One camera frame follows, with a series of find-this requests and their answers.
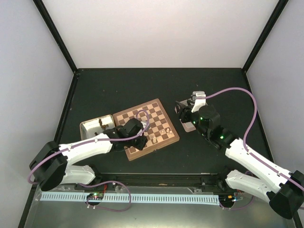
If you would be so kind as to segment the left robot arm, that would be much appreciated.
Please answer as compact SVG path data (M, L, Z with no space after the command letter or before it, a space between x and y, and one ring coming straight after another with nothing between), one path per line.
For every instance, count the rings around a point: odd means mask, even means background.
M108 128L96 136L69 144L47 142L29 165L28 182L37 184L42 191L49 191L62 184L82 184L96 190L102 184L90 165L77 163L90 157L134 147L142 150L147 143L144 133L148 121L130 119L125 125Z

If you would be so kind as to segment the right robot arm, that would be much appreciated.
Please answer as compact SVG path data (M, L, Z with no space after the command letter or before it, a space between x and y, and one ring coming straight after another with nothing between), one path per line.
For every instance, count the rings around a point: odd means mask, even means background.
M290 172L257 153L229 129L221 126L216 109L194 101L176 102L175 111L183 124L192 124L206 141L225 156L245 167L247 175L232 170L216 179L220 191L231 189L245 191L264 200L272 210L285 219L292 219L304 203L304 175Z

